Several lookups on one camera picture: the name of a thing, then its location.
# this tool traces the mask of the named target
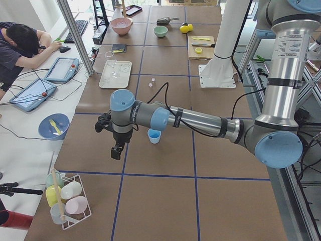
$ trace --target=white table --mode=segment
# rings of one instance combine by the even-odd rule
[[[94,35],[92,26],[89,24],[86,32],[82,36],[87,52],[94,47],[92,36]],[[38,69],[50,68],[58,57],[78,58],[81,61],[75,44],[65,44],[71,47],[66,53],[56,51],[44,62]],[[24,69],[22,73],[29,72],[30,69]],[[40,77],[44,77],[45,72],[39,72]],[[75,107],[79,102],[84,90],[88,75],[86,69],[81,64],[77,75],[68,83],[58,86],[57,90],[51,95],[55,99],[64,99],[71,92],[77,89],[73,94],[63,101],[48,98],[37,109],[32,112],[24,112],[13,105],[0,106],[0,124],[10,129],[18,136],[27,138],[42,138],[38,133],[40,122],[47,116],[54,113],[63,113],[71,121],[75,113]],[[36,74],[26,74],[19,77],[13,85],[26,87],[32,81],[37,79]],[[10,89],[14,94],[21,91],[19,88]],[[6,103],[13,97],[11,92],[7,92],[0,103]],[[3,178],[0,183],[19,182],[20,188],[45,189],[45,178],[51,167],[56,161],[63,140],[25,140],[17,138],[14,134],[0,127],[0,171],[3,172]],[[0,195],[7,210],[24,213],[33,216],[37,210],[40,195],[14,194],[13,197]],[[0,237],[2,241],[20,241],[24,240],[27,231],[12,228],[0,227]]]

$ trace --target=yellow bottle cap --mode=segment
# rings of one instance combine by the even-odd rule
[[[195,53],[200,54],[202,53],[203,49],[202,48],[195,48]]]

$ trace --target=tablet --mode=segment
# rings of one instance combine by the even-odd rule
[[[19,94],[9,100],[24,111],[32,111],[56,90],[56,85],[43,79],[36,79]]]
[[[45,76],[50,82],[67,82],[74,77],[79,66],[79,59],[57,58]]]

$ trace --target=yellow knife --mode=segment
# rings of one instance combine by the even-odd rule
[[[192,37],[192,39],[195,39],[195,40],[207,40],[207,41],[211,40],[210,38],[197,38],[197,37]]]

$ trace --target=small blue cup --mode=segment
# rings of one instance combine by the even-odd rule
[[[161,139],[162,132],[157,131],[157,130],[153,130],[153,129],[149,129],[147,134],[148,134],[150,142],[153,144],[156,144]]]

